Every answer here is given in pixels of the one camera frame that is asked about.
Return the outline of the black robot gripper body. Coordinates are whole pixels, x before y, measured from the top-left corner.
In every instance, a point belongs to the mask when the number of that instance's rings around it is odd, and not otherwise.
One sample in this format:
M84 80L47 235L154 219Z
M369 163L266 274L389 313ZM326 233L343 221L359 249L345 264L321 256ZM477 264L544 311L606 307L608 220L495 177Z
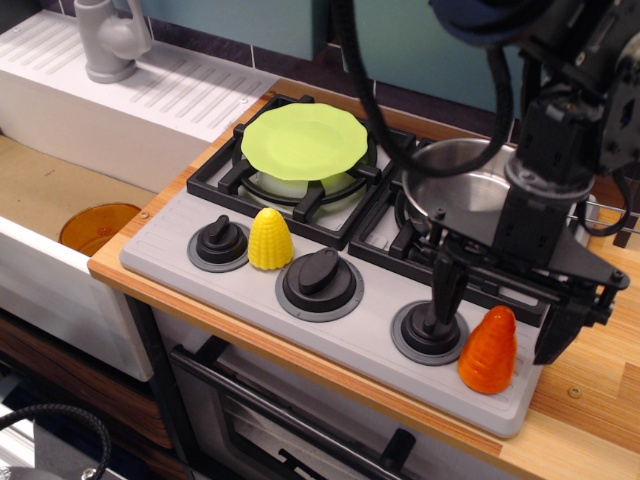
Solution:
M573 238L567 214L567 206L486 172L429 179L428 220L446 232L434 260L429 324L452 323L473 275L549 305L550 323L606 323L630 278Z

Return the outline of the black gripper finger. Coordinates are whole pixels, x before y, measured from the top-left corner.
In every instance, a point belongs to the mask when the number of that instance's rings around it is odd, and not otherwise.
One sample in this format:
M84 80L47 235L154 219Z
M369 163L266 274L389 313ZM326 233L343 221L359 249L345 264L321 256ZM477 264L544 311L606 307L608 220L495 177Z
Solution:
M534 365L549 365L590 325L591 295L562 297L544 320L534 348Z
M468 267L448 251L436 257L432 277L432 305L438 323L450 323L468 283Z

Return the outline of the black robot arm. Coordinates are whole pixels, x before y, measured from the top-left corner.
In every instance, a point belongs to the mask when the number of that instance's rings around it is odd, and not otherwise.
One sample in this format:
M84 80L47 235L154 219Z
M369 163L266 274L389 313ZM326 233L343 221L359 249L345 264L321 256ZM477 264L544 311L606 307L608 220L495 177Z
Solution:
M599 176L632 200L627 165L639 158L639 5L635 1L436 1L457 39L484 48L498 106L510 101L502 48L525 64L510 188L487 247L499 271L537 293L553 291L535 361L550 364L581 329L605 323L626 274L579 246L569 214L586 219Z

